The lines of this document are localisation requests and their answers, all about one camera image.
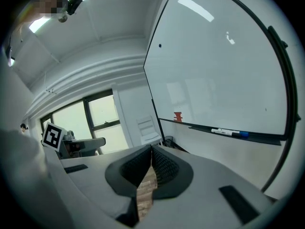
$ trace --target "window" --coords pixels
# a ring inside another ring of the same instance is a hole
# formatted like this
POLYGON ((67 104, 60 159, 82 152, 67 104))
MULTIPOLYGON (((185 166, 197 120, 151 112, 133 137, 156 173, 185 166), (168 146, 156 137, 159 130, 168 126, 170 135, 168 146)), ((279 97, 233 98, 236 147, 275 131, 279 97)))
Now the window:
POLYGON ((73 131, 76 139, 91 139, 84 104, 82 102, 70 105, 53 113, 54 124, 73 131))
POLYGON ((94 126, 119 120, 113 95, 89 102, 89 110, 94 126))
POLYGON ((43 131, 48 122, 72 130, 76 139, 104 137, 107 152, 128 148, 112 90, 85 97, 46 115, 41 119, 43 131))

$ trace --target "whiteboard frame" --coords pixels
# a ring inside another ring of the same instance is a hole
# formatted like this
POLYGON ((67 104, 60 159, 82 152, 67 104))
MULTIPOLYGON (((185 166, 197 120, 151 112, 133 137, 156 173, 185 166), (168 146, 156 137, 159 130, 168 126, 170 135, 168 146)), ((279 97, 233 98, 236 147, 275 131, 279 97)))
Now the whiteboard frame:
MULTIPOLYGON (((151 41, 149 43, 149 47, 148 47, 147 54, 146 54, 145 61, 144 61, 144 65, 143 65, 145 76, 146 76, 146 72, 145 72, 146 58, 147 58, 151 43, 153 41, 153 36, 156 32, 159 21, 160 21, 162 15, 163 15, 163 12, 166 8, 166 5, 167 5, 168 1, 169 0, 166 1, 165 5, 162 9, 160 17, 157 21, 157 24, 156 24, 155 28, 154 28, 154 31, 153 31, 153 34, 152 34, 152 37, 151 37, 151 41)), ((283 77, 284 77, 284 82, 285 82, 286 97, 287 97, 287 115, 286 115, 285 133, 284 133, 284 135, 275 135, 275 136, 277 136, 280 140, 287 140, 287 141, 286 141, 286 144, 283 148, 281 157, 280 157, 273 173, 271 174, 271 176, 267 180, 266 184, 261 189, 262 192, 265 192, 269 188, 269 186, 272 184, 272 182, 274 181, 274 179, 276 178, 276 176, 280 172, 282 166, 284 165, 284 162, 285 162, 285 160, 288 156, 288 153, 289 153, 289 150, 290 150, 290 147, 291 147, 294 135, 295 135, 296 123, 299 120, 301 120, 300 116, 297 113, 297 106, 298 105, 297 105, 297 90, 296 90, 295 75, 294 75, 293 68, 291 66, 291 62, 289 60, 288 54, 285 50, 285 48, 287 47, 286 43, 281 41, 279 36, 275 32, 275 30, 273 28, 270 28, 270 27, 269 27, 269 29, 271 31, 271 34, 272 34, 273 38, 271 36, 269 36, 270 32, 268 32, 267 28, 260 21, 260 19, 247 6, 245 6, 239 0, 233 0, 233 1, 249 14, 251 16, 251 18, 260 26, 260 28, 261 27, 263 28, 262 30, 263 30, 264 34, 267 36, 268 40, 270 41, 270 43, 271 43, 271 45, 272 45, 272 47, 275 51, 275 54, 276 54, 276 56, 277 56, 277 58, 280 62, 283 77)), ((160 119, 158 118, 158 115, 157 115, 157 110, 155 108, 154 108, 154 110, 155 110, 155 113, 156 113, 156 116, 157 116, 157 119, 158 119, 158 124, 159 124, 160 131, 162 133, 162 136, 164 137, 162 125, 161 125, 160 119)), ((172 121, 172 120, 166 120, 166 121, 187 125, 186 123, 176 122, 176 121, 172 121)))
MULTIPOLYGON (((163 12, 166 8, 168 1, 169 0, 166 1, 165 5, 163 7, 163 10, 160 14, 160 17, 157 21, 156 27, 154 28, 154 32, 152 34, 152 38, 151 38, 151 41, 150 41, 150 44, 149 44, 149 47, 147 50, 147 54, 145 57, 144 65, 143 65, 144 72, 145 72, 145 63, 146 63, 147 55, 148 55, 151 43, 154 38, 154 34, 156 32, 156 29, 158 27, 158 24, 160 22, 160 19, 163 15, 163 12)), ((251 16, 251 18, 256 22, 256 24, 260 27, 260 29, 263 31, 263 33, 269 40, 277 58, 278 58, 278 61, 280 63, 281 70, 282 70, 283 77, 284 77, 284 82, 285 82, 285 89, 286 89, 287 113, 286 113, 286 125, 285 125, 284 134, 278 135, 278 134, 265 134, 265 133, 249 132, 249 135, 261 136, 262 139, 274 138, 274 139, 281 140, 281 141, 290 139, 291 135, 294 134, 295 125, 296 125, 296 122, 298 121, 298 115, 297 115, 297 93, 296 93, 295 76, 293 73, 293 69, 292 69, 288 54, 285 50, 286 43, 281 41, 281 39, 279 38, 279 36, 277 35, 276 31, 274 30, 274 28, 272 26, 269 26, 267 29, 265 27, 265 25, 260 21, 260 19, 242 2, 240 2, 239 0, 232 0, 232 1, 235 2, 237 5, 239 5, 246 13, 248 13, 251 16)), ((195 124, 177 122, 177 121, 174 121, 174 122, 178 123, 178 124, 183 124, 183 125, 207 127, 205 125, 195 125, 195 124)))

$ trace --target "wall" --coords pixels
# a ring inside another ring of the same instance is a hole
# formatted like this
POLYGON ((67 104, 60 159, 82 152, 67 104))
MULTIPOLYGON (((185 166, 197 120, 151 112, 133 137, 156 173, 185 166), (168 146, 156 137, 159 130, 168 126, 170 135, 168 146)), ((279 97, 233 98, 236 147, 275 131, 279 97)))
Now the wall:
POLYGON ((154 30, 155 30, 155 28, 156 28, 156 26, 157 26, 157 22, 158 22, 158 20, 159 20, 159 17, 160 17, 160 15, 161 15, 161 12, 162 12, 162 10, 163 10, 163 8, 164 8, 166 2, 167 2, 167 0, 162 0, 162 1, 159 2, 159 3, 160 3, 159 10, 158 10, 158 12, 157 12, 157 16, 155 17, 155 20, 154 20, 153 25, 152 25, 152 31, 151 31, 151 34, 150 34, 150 37, 149 37, 149 40, 148 40, 147 49, 148 49, 148 47, 149 47, 149 44, 150 44, 151 39, 152 39, 152 37, 153 37, 153 32, 154 32, 154 30))
POLYGON ((62 59, 61 63, 54 65, 48 69, 46 77, 41 75, 39 80, 31 86, 31 91, 37 97, 45 88, 53 88, 56 82, 62 82, 73 77, 71 73, 78 73, 79 70, 88 70, 94 67, 111 67, 107 65, 108 61, 125 60, 128 56, 144 56, 146 55, 145 47, 147 41, 145 39, 125 39, 113 40, 102 44, 93 44, 88 48, 74 52, 62 59))
POLYGON ((149 7, 147 15, 146 15, 146 22, 145 22, 146 38, 149 38, 149 36, 153 32, 156 21, 158 21, 159 16, 160 16, 159 10, 163 8, 164 3, 165 3, 164 0, 153 0, 153 3, 149 7))
POLYGON ((215 160, 261 189, 282 153, 281 146, 267 145, 189 129, 187 125, 161 121, 164 135, 191 154, 215 160))
POLYGON ((146 78, 118 86, 123 115, 133 146, 141 145, 141 134, 137 119, 151 116, 157 133, 161 136, 158 121, 154 113, 151 94, 146 78))
POLYGON ((112 88, 114 99, 120 101, 118 109, 122 129, 129 147, 141 145, 136 119, 152 116, 158 132, 151 95, 143 71, 146 56, 143 39, 112 41, 95 45, 76 53, 50 69, 43 80, 32 87, 35 100, 27 117, 33 136, 40 138, 38 119, 46 114, 88 95, 112 88), (44 91, 53 89, 54 93, 44 91))
POLYGON ((2 50, 0 62, 0 128, 7 131, 20 131, 20 124, 33 100, 33 94, 7 65, 7 59, 2 50))

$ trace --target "window frame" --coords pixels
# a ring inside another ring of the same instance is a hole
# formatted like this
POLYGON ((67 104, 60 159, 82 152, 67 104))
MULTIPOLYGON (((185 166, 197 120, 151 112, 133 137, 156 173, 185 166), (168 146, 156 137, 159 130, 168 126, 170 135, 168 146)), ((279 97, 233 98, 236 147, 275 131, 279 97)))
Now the window frame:
POLYGON ((65 106, 63 106, 63 107, 61 107, 57 110, 54 110, 53 112, 48 113, 47 115, 45 115, 43 118, 40 119, 42 132, 44 132, 43 122, 45 122, 48 119, 51 119, 51 123, 52 124, 54 123, 54 120, 53 120, 53 114, 54 113, 56 113, 56 112, 58 112, 58 111, 60 111, 64 108, 67 108, 71 105, 83 102, 84 110, 85 110, 85 114, 86 114, 86 119, 87 119, 87 124, 88 124, 89 130, 90 130, 90 134, 92 136, 92 139, 96 139, 96 136, 94 134, 95 131, 98 131, 98 130, 101 130, 101 129, 104 129, 104 128, 107 128, 107 127, 111 127, 111 126, 114 126, 114 125, 119 125, 121 123, 120 120, 116 120, 116 121, 107 122, 107 123, 104 123, 102 125, 97 125, 97 126, 94 126, 94 124, 93 124, 92 116, 91 116, 90 109, 89 109, 89 102, 100 99, 100 98, 103 98, 103 97, 107 97, 107 96, 110 96, 110 95, 113 95, 112 89, 109 89, 109 90, 106 90, 106 91, 103 91, 103 92, 99 92, 99 93, 96 93, 96 94, 92 94, 90 96, 87 96, 87 97, 84 97, 82 99, 76 100, 72 103, 69 103, 69 104, 67 104, 67 105, 65 105, 65 106))
POLYGON ((110 126, 119 125, 121 123, 120 120, 116 120, 116 121, 106 122, 102 125, 94 126, 94 124, 93 124, 91 112, 90 112, 90 109, 89 109, 89 102, 100 99, 100 98, 103 98, 103 97, 111 96, 111 95, 113 95, 112 89, 101 92, 101 93, 93 94, 93 95, 85 97, 83 99, 86 118, 87 118, 88 126, 89 126, 89 129, 90 129, 90 132, 91 132, 91 135, 92 135, 93 139, 96 138, 96 136, 94 134, 95 131, 98 131, 98 130, 101 130, 101 129, 104 129, 104 128, 107 128, 107 127, 110 127, 110 126))

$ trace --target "chair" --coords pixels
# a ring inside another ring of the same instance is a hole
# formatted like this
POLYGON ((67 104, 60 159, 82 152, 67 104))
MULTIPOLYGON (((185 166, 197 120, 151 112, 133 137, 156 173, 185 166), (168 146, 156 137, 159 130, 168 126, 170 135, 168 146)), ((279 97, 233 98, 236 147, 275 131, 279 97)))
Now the chair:
POLYGON ((141 144, 157 144, 161 142, 161 137, 156 132, 151 116, 138 119, 138 127, 141 133, 141 144))

